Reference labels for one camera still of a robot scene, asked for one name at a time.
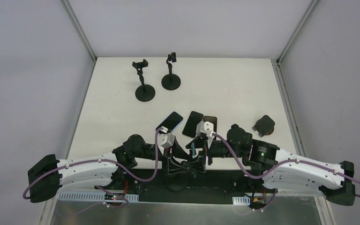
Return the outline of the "black phone stand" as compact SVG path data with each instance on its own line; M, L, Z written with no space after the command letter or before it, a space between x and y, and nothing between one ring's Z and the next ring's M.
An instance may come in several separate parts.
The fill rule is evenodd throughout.
M189 183L189 173L167 174L164 178L165 187L170 192L181 192Z
M176 52L172 52L167 56L166 64L168 65L168 74L161 80L161 85L166 90L176 90L181 85L180 77L173 73L172 63L175 63L176 61Z
M135 97L141 102L151 101L156 94L156 91L153 86L146 84L143 77L143 68L146 68L149 65L146 59L143 59L141 62L133 62L132 66L136 69L137 75L141 85L135 91Z

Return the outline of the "blue-cased phone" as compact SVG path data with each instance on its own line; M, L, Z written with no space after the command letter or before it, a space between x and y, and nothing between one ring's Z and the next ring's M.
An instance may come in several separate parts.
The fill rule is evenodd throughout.
M165 127L168 130L173 131L183 120L184 118L180 114L177 112L172 112L156 127L155 131L160 127Z

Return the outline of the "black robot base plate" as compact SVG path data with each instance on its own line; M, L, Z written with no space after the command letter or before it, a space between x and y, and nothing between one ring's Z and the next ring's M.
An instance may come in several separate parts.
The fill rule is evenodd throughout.
M166 173L159 170L152 181L141 182L126 172L116 172L113 181L104 188L139 195L139 201L149 203L232 204L232 197L257 197L263 193L261 182L236 170L190 174L188 186L177 193L165 187L165 176Z

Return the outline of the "blue phone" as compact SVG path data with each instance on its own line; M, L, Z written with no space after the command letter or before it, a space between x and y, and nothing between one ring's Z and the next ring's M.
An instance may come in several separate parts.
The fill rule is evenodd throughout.
M192 158L196 158L197 156L197 152L196 152L196 149L195 149L195 143L191 143L191 152L192 152Z

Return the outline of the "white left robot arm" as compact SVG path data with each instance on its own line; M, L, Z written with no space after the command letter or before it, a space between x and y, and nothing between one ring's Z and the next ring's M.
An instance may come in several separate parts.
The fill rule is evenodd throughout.
M131 135L121 146L108 153L84 159L57 159L44 156L28 172L28 186L22 197L32 203L54 198L76 188L101 187L120 189L128 177L151 182L160 173L168 175L206 171L202 151L186 153L171 133L157 133L154 143L141 135Z

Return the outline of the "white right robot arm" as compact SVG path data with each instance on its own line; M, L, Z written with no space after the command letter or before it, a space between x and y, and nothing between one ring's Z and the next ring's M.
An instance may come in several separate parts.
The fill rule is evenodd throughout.
M237 124L224 139L209 122L198 125L196 137L186 149L201 149L209 165L214 158L234 158L248 178L253 192L266 189L288 189L324 196L331 203L352 206L356 188L352 182L354 164L343 161L330 164L288 152L272 143L253 139Z

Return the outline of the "silver phone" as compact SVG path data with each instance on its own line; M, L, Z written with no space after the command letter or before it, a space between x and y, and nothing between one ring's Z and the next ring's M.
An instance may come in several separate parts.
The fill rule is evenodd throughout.
M189 138L196 136L196 128L199 122L203 120L204 115L202 113L191 111L186 124L182 130L182 134Z

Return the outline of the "black phone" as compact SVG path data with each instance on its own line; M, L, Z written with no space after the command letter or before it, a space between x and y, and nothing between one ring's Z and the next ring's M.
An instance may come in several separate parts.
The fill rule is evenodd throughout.
M217 119L217 117L215 117L215 116L204 116L203 121L212 123L214 132L217 132L217 128L218 128L218 119Z

